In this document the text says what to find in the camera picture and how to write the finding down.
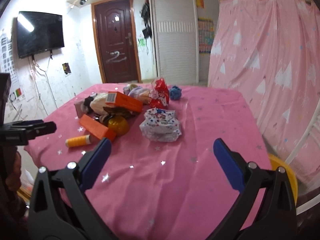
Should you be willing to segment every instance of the red snack package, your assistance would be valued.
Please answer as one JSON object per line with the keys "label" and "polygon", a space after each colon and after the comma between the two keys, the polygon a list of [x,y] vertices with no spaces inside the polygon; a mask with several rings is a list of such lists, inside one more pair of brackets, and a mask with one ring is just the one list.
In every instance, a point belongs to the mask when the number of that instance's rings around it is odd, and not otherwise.
{"label": "red snack package", "polygon": [[153,89],[150,91],[151,108],[166,109],[169,104],[169,90],[164,78],[157,79],[153,82]]}

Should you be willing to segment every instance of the thread spool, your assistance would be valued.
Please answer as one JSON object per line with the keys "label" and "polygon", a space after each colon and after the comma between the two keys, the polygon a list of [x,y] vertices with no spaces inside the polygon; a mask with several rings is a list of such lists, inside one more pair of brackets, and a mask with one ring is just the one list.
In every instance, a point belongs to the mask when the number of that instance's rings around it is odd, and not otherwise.
{"label": "thread spool", "polygon": [[77,146],[84,146],[84,145],[88,145],[91,144],[90,141],[90,135],[83,135],[83,136],[78,136],[78,137],[74,137],[74,138],[70,138],[66,140],[66,146],[68,148],[71,147],[77,147]]}

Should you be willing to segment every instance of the black flat screen tv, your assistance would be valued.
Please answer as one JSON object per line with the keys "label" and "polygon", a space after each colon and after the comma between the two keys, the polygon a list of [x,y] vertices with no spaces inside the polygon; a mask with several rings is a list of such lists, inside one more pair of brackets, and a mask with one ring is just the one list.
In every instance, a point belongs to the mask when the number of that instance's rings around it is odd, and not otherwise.
{"label": "black flat screen tv", "polygon": [[20,11],[17,17],[19,58],[64,47],[62,16]]}

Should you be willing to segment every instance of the door frame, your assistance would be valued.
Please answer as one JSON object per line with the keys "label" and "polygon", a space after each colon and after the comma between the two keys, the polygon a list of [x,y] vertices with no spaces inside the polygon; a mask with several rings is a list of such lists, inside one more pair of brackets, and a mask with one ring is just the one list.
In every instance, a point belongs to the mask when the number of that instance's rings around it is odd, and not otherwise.
{"label": "door frame", "polygon": [[[94,37],[94,44],[96,47],[96,53],[97,53],[97,59],[100,69],[100,75],[102,79],[102,83],[107,83],[107,78],[103,70],[103,64],[102,64],[102,57],[100,54],[100,46],[99,46],[99,40],[98,40],[98,30],[97,30],[97,19],[96,19],[96,6],[101,3],[107,3],[111,1],[117,1],[117,0],[101,0],[95,3],[91,4],[91,13],[92,13],[92,26],[93,26],[93,37]],[[134,21],[134,10],[133,10],[133,0],[130,1],[130,18],[131,18],[131,28],[132,28],[132,39],[133,39],[133,46],[134,46],[134,54],[136,58],[136,65],[137,65],[137,73],[138,73],[138,83],[141,83],[141,70],[140,70],[140,62],[139,62],[139,56],[138,56],[138,45],[137,45],[137,37],[136,37],[136,24]]]}

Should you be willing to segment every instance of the blue gripper pad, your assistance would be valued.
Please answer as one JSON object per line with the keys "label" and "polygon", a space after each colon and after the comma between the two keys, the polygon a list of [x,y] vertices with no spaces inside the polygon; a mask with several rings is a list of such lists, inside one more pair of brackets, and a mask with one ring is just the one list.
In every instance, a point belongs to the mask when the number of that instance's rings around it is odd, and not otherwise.
{"label": "blue gripper pad", "polygon": [[87,165],[82,170],[82,184],[79,186],[82,192],[93,187],[103,166],[111,154],[111,141],[103,139],[94,149],[94,153]]}
{"label": "blue gripper pad", "polygon": [[213,153],[227,176],[232,188],[242,193],[245,188],[244,171],[234,159],[233,154],[235,153],[231,152],[220,138],[216,139],[213,143]]}

